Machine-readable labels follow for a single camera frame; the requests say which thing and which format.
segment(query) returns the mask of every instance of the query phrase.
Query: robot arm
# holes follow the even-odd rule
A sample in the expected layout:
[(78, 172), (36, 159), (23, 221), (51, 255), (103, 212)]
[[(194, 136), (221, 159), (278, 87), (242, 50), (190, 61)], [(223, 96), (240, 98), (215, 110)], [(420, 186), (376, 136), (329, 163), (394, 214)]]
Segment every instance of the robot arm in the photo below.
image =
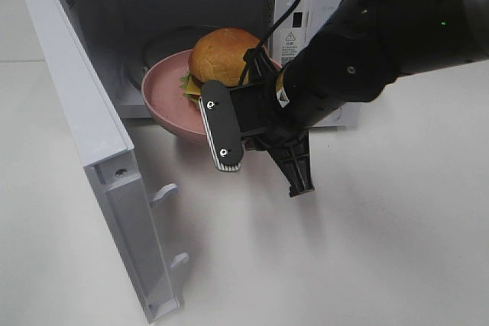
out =
[(488, 58), (489, 0), (343, 0), (282, 70), (259, 52), (249, 85), (204, 85), (201, 112), (216, 166), (237, 170), (244, 141), (271, 155), (290, 196), (311, 191), (315, 123), (346, 102), (373, 101), (398, 77)]

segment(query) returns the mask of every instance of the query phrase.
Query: white microwave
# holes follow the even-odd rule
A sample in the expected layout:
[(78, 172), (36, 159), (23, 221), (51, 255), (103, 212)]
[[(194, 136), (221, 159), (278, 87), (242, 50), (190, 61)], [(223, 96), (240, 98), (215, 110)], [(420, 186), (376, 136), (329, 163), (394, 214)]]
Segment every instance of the white microwave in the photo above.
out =
[[(270, 55), (293, 58), (341, 0), (302, 0), (271, 37)], [(217, 27), (258, 37), (293, 0), (26, 0), (79, 156), (149, 322), (179, 307), (152, 207), (176, 186), (147, 193), (122, 118), (149, 118), (141, 81), (158, 60)], [(322, 126), (354, 124), (346, 105)]]

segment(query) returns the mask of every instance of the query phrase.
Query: pink bowl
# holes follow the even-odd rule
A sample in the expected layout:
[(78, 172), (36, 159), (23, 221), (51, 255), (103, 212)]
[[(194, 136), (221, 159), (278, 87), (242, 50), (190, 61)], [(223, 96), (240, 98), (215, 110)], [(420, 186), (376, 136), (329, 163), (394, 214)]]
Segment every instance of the pink bowl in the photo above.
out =
[(191, 52), (181, 51), (155, 64), (144, 77), (141, 91), (144, 103), (159, 125), (178, 137), (206, 144), (200, 111), (180, 88), (180, 78), (189, 71)]

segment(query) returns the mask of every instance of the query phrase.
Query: open microwave door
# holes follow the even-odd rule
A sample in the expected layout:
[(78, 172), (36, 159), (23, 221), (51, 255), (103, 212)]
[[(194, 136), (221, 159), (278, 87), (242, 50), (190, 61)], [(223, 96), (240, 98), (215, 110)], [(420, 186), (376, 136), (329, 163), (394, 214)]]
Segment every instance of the open microwave door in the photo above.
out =
[(79, 157), (149, 322), (179, 307), (151, 207), (176, 186), (148, 195), (134, 145), (60, 0), (26, 0)]

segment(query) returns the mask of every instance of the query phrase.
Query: hamburger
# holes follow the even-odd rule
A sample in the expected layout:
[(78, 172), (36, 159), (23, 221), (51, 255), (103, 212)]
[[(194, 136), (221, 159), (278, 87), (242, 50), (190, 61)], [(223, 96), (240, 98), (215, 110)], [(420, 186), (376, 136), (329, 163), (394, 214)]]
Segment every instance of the hamburger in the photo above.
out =
[(189, 58), (189, 72), (180, 80), (184, 94), (198, 105), (200, 88), (209, 80), (218, 80), (228, 87), (236, 87), (246, 62), (248, 49), (260, 40), (240, 28), (220, 28), (202, 37)]

